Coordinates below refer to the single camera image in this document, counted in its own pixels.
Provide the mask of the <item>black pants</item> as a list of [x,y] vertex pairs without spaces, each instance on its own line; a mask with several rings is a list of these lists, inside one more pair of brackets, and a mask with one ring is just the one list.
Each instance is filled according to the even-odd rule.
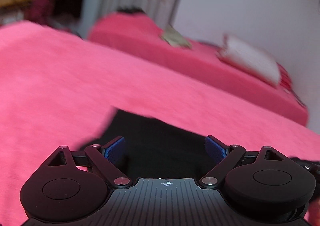
[[79,149],[104,145],[117,136],[125,138],[125,152],[116,167],[132,180],[200,179],[215,166],[205,151],[204,136],[124,110],[117,110],[99,137],[86,140]]

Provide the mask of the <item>near pink bed blanket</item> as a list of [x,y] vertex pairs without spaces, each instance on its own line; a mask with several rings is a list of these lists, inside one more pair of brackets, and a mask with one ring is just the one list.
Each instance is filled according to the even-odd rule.
[[115,108],[213,135],[249,150],[269,145],[319,160],[319,135],[167,68],[32,22],[1,28],[1,223],[27,219],[25,181],[58,147],[98,136]]

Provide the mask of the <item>pink bed blanket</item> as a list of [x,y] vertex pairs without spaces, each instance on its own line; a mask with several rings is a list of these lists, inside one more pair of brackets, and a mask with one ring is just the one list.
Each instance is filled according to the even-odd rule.
[[319,135],[167,68],[32,22],[1,28],[1,223],[27,219],[25,181],[58,147],[98,136],[115,108],[213,135],[249,150],[269,145],[319,160]]
[[218,48],[190,41],[191,48],[172,47],[161,39],[163,30],[143,13],[112,13],[98,20],[88,40],[121,50],[167,67],[200,82],[231,93],[255,105],[306,126],[307,107],[281,85],[269,85],[259,77],[218,58]]

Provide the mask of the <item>folded red blanket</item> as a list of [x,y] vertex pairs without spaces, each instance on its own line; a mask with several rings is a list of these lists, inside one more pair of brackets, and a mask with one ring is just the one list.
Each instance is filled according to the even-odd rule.
[[292,80],[291,77],[288,73],[288,71],[281,65],[277,64],[278,69],[280,71],[280,82],[279,82],[279,87],[282,89],[288,91],[289,93],[292,93]]

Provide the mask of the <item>white pillow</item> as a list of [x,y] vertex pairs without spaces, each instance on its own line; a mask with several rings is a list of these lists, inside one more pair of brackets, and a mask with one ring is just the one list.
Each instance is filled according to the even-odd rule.
[[274,56],[235,35],[223,35],[218,58],[273,87],[280,83],[281,74]]

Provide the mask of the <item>far pink bed blanket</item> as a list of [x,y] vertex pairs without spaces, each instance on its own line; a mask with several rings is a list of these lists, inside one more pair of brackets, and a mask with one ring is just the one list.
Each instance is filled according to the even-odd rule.
[[88,40],[121,50],[167,67],[200,82],[231,93],[255,105],[306,126],[307,107],[281,85],[269,85],[259,77],[218,58],[218,48],[190,41],[191,48],[172,47],[161,39],[163,30],[143,13],[112,13],[98,20]]

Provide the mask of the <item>beige cloth on bed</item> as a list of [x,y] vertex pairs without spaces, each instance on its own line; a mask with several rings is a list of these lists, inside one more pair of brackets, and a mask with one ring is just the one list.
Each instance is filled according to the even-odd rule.
[[172,47],[192,48],[192,44],[171,25],[166,26],[160,37]]

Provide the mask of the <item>black garment on far bed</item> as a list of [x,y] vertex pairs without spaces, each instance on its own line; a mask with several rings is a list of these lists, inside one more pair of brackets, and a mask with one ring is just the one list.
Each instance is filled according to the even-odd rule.
[[138,8],[138,7],[118,8],[117,12],[123,13],[123,14],[146,14],[146,12],[142,8]]

